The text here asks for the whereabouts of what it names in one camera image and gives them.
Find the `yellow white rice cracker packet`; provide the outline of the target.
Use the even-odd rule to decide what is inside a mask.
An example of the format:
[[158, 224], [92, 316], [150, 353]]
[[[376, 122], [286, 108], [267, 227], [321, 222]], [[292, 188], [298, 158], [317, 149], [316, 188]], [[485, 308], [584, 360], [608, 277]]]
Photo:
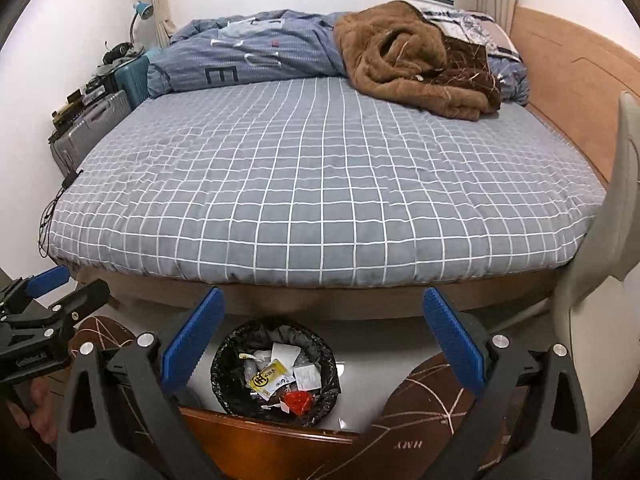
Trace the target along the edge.
[[289, 372], [279, 361], [272, 361], [254, 377], [250, 378], [248, 385], [264, 401], [269, 401], [282, 387], [295, 382], [292, 372]]

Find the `white paper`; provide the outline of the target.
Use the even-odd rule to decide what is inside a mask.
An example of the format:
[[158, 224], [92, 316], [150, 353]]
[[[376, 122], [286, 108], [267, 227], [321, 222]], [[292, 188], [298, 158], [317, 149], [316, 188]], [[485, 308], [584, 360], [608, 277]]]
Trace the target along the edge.
[[302, 349], [299, 346], [274, 342], [271, 348], [271, 359], [279, 361], [289, 372], [292, 372], [300, 352], [302, 352]]

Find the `red plastic bag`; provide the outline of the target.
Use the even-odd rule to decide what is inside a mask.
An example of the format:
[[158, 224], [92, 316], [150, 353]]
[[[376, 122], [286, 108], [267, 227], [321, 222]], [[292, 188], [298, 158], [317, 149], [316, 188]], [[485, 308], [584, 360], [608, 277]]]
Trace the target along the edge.
[[308, 391], [296, 390], [285, 393], [281, 401], [298, 417], [306, 415], [314, 405], [314, 396]]

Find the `black lined trash bin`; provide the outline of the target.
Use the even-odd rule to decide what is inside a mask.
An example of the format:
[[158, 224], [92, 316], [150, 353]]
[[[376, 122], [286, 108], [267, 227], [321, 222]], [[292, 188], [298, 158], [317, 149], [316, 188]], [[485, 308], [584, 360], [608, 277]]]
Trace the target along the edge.
[[330, 347], [283, 316], [232, 330], [214, 356], [210, 380], [227, 413], [301, 427], [318, 425], [341, 393]]

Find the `brown patterned floor mat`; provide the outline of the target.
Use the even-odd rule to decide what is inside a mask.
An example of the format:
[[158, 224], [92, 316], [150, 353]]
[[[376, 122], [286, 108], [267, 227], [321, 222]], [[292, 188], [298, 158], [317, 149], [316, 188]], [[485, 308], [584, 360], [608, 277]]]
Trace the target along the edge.
[[315, 479], [419, 479], [459, 429], [475, 398], [441, 354], [418, 365], [371, 426]]

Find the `grey hard suitcase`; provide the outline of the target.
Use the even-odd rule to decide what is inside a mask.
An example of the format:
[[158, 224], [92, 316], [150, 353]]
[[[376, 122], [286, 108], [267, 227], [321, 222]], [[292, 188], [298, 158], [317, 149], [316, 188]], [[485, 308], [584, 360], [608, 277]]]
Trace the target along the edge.
[[65, 132], [52, 133], [48, 139], [49, 148], [62, 176], [77, 170], [96, 144], [130, 112], [126, 91], [119, 90], [93, 104]]

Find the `teal suitcase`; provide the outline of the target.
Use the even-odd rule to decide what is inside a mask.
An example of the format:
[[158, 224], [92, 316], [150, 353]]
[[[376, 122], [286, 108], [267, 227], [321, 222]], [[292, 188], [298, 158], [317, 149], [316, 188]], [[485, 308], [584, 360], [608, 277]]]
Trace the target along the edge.
[[122, 64], [115, 70], [116, 86], [119, 90], [125, 91], [130, 107], [133, 110], [149, 97], [149, 65], [149, 58], [146, 55], [141, 55], [128, 63]]

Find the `grey checked bed sheet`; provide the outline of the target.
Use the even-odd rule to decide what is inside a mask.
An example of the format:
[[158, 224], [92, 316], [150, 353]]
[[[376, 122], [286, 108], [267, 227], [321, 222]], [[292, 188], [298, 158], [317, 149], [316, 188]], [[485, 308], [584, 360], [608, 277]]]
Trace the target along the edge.
[[558, 268], [603, 199], [518, 104], [466, 122], [343, 78], [261, 82], [137, 107], [58, 201], [50, 253], [208, 284], [426, 285]]

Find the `blue desk lamp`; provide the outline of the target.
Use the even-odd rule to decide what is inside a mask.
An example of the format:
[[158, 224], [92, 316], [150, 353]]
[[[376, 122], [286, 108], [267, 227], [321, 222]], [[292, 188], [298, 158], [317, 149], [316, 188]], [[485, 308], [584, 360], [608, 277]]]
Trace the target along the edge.
[[134, 26], [136, 26], [137, 21], [146, 21], [152, 18], [154, 6], [152, 3], [137, 1], [132, 7], [134, 8], [134, 16], [129, 25], [129, 41], [134, 44], [136, 42], [134, 39]]

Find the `wooden headboard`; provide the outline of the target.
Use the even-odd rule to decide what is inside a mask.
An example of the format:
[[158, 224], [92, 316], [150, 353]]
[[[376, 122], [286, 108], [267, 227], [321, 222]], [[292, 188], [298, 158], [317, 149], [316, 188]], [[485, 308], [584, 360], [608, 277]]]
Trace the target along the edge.
[[592, 30], [518, 6], [511, 39], [527, 68], [529, 108], [611, 179], [618, 99], [639, 95], [639, 58]]

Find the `blue striped duvet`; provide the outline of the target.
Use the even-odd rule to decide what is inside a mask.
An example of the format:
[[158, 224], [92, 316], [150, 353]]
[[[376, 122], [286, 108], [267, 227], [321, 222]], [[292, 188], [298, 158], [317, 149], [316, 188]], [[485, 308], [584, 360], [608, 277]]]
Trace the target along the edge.
[[193, 20], [153, 55], [152, 98], [168, 93], [314, 77], [345, 77], [334, 40], [340, 16], [294, 10]]

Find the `brown fleece blanket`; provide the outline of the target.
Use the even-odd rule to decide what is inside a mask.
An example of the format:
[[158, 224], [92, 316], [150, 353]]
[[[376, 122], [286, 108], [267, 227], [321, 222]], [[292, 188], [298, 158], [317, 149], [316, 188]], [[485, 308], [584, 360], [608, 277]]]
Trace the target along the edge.
[[334, 40], [350, 83], [367, 96], [471, 122], [500, 108], [486, 49], [445, 35], [408, 2], [342, 15]]

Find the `patterned pillow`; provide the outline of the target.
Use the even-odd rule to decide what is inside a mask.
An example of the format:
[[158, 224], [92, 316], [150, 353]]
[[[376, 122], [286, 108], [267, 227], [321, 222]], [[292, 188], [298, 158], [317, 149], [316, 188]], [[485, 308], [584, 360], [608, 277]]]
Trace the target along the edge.
[[427, 21], [442, 32], [470, 44], [480, 44], [486, 50], [491, 73], [501, 84], [501, 97], [526, 106], [529, 99], [527, 68], [508, 34], [487, 14], [448, 9], [429, 4], [421, 12]]

